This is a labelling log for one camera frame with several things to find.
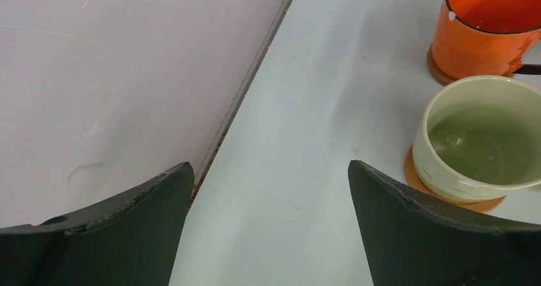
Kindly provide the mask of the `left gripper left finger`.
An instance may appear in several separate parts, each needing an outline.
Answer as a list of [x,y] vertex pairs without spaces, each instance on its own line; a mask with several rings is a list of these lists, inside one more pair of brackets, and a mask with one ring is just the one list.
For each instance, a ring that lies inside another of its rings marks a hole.
[[194,182],[183,162],[83,209],[1,229],[1,284],[168,285]]

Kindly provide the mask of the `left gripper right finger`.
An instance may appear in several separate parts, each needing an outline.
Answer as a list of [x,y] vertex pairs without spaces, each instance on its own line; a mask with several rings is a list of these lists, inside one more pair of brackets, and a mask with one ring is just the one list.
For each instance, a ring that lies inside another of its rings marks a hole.
[[482,214],[353,160],[348,180],[375,285],[539,285],[540,226]]

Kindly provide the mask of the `light wood coaster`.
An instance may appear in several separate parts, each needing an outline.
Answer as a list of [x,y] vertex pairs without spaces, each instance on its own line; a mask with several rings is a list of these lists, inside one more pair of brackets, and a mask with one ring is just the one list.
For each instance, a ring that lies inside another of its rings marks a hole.
[[513,77],[522,67],[522,57],[489,46],[435,42],[428,50],[427,66],[445,86],[477,75]]
[[411,186],[414,189],[417,189],[421,192],[424,192],[428,195],[431,195],[433,197],[436,197],[437,199],[440,199],[442,201],[445,201],[450,204],[457,205],[459,207],[469,209],[471,211],[476,211],[478,213],[488,213],[492,211],[493,209],[497,208],[504,200],[505,197],[500,197],[496,199],[491,200],[483,200],[479,202],[461,202],[456,200],[450,200],[445,197],[442,197],[441,195],[438,195],[434,191],[432,191],[430,188],[428,188],[419,178],[419,176],[416,173],[414,164],[413,164],[413,156],[412,156],[412,147],[407,151],[406,157],[404,159],[404,175],[406,178],[406,182],[408,186]]

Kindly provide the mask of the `light green mug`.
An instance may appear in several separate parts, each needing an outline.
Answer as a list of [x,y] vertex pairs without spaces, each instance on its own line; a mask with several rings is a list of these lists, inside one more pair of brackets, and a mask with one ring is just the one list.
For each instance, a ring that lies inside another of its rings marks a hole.
[[458,202],[540,184],[540,89],[495,75],[457,80],[427,105],[411,149],[430,190]]

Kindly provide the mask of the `orange mug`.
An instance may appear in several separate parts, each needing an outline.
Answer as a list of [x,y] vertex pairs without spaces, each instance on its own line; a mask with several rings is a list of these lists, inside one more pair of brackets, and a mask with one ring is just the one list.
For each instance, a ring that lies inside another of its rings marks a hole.
[[[540,0],[443,0],[432,44],[489,46],[523,60],[539,41]],[[522,61],[516,74],[540,75],[540,65]]]

